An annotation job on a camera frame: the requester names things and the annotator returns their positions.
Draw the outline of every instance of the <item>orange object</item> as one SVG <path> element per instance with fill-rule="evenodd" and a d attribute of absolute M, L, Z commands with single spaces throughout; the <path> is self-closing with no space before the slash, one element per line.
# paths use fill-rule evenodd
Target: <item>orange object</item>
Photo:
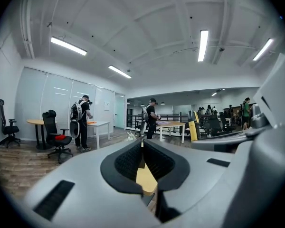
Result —
<path fill-rule="evenodd" d="M 65 139 L 66 138 L 66 136 L 65 135 L 59 135 L 59 136 L 55 136 L 55 140 L 63 140 L 63 139 Z"/>

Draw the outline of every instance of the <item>floor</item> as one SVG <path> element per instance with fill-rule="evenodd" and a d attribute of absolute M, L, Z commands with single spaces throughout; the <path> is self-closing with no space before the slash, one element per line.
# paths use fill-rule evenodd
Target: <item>floor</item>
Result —
<path fill-rule="evenodd" d="M 107 139 L 107 135 L 99 137 L 100 148 L 123 142 L 127 137 L 127 131 L 115 128 L 114 133 L 110 134 L 110 140 Z M 155 134 L 153 139 L 159 140 L 159 135 Z M 162 141 L 177 146 L 190 147 L 189 136 L 185 136 L 184 144 L 181 144 L 181 136 L 163 136 Z M 88 146 L 92 147 L 92 151 L 97 149 L 96 138 L 90 138 L 87 142 Z M 67 147 L 71 149 L 74 156 L 80 154 L 73 143 Z M 34 141 L 22 141 L 20 146 L 10 144 L 8 149 L 4 145 L 0 146 L 0 185 L 2 188 L 15 198 L 24 197 L 26 191 L 39 179 L 59 166 L 56 155 L 50 159 L 47 157 L 47 153 L 51 151 L 53 149 L 37 150 Z M 62 157 L 65 158 L 63 161 L 67 161 L 71 156 L 62 155 Z"/>

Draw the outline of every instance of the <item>black pants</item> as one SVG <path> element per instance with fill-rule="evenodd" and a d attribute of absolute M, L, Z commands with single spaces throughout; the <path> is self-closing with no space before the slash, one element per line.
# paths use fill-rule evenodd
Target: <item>black pants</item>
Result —
<path fill-rule="evenodd" d="M 76 146 L 80 146 L 80 137 L 81 137 L 81 146 L 83 148 L 87 147 L 86 139 L 87 139 L 87 125 L 86 122 L 78 121 L 79 123 L 79 135 L 75 139 Z"/>
<path fill-rule="evenodd" d="M 147 139 L 152 139 L 152 136 L 156 130 L 156 122 L 147 122 L 147 124 L 148 124 Z"/>

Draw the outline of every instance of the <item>fluorescent light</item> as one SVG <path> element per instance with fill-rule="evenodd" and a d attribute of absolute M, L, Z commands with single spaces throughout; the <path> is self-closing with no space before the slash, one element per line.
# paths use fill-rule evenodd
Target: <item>fluorescent light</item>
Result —
<path fill-rule="evenodd" d="M 56 87 L 54 87 L 54 89 L 60 89 L 60 88 L 56 88 Z M 61 90 L 66 90 L 66 91 L 67 91 L 67 89 L 61 89 Z"/>
<path fill-rule="evenodd" d="M 81 93 L 81 92 L 77 92 L 78 94 L 83 94 L 83 95 L 89 95 L 89 94 L 86 94 L 86 93 Z"/>
<path fill-rule="evenodd" d="M 87 53 L 87 51 L 85 51 L 85 50 L 83 50 L 83 49 L 81 49 L 81 48 L 79 48 L 79 47 L 76 47 L 76 46 L 74 46 L 74 45 L 72 45 L 72 44 L 70 44 L 70 43 L 67 43 L 67 42 L 65 42 L 65 41 L 63 41 L 63 40 L 60 40 L 60 39 L 58 39 L 58 38 L 56 38 L 56 37 L 52 37 L 51 42 L 52 42 L 52 43 L 55 43 L 55 44 L 57 44 L 57 45 L 60 45 L 60 46 L 62 46 L 62 47 L 68 48 L 68 49 L 70 49 L 70 50 L 72 50 L 72 51 L 75 51 L 75 52 L 77 52 L 77 53 L 79 53 L 79 54 L 81 54 L 81 55 L 84 55 L 84 56 L 85 56 L 86 53 Z"/>
<path fill-rule="evenodd" d="M 206 54 L 206 48 L 207 48 L 207 43 L 208 43 L 208 35 L 209 31 L 208 30 L 201 30 L 200 31 L 200 46 L 199 46 L 199 59 L 198 62 L 204 61 L 204 57 Z"/>
<path fill-rule="evenodd" d="M 109 69 L 121 74 L 122 76 L 125 76 L 126 78 L 132 78 L 131 76 L 125 74 L 124 72 L 120 71 L 119 69 L 117 69 L 116 67 L 114 67 L 113 65 L 109 66 Z"/>
<path fill-rule="evenodd" d="M 262 48 L 262 50 L 260 50 L 260 52 L 253 58 L 254 61 L 257 61 L 262 54 L 267 50 L 267 48 L 270 46 L 270 44 L 273 42 L 273 39 L 268 39 L 268 41 L 266 42 L 266 44 L 264 45 L 264 47 Z"/>

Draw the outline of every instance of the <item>round wooden table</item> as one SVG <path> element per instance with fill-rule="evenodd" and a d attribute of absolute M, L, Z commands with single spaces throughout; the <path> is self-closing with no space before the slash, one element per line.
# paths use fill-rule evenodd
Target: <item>round wooden table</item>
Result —
<path fill-rule="evenodd" d="M 35 125 L 36 141 L 37 141 L 37 146 L 36 146 L 36 148 L 37 148 L 37 149 L 39 149 L 39 150 L 48 150 L 48 149 L 53 148 L 53 146 L 46 145 L 46 143 L 45 143 L 45 140 L 44 140 L 44 131 L 43 131 L 43 125 L 44 125 L 43 120 L 39 120 L 39 119 L 28 119 L 28 120 L 27 120 L 27 123 L 34 124 L 34 125 Z M 40 143 L 39 143 L 38 125 L 41 126 L 42 146 L 40 146 Z"/>

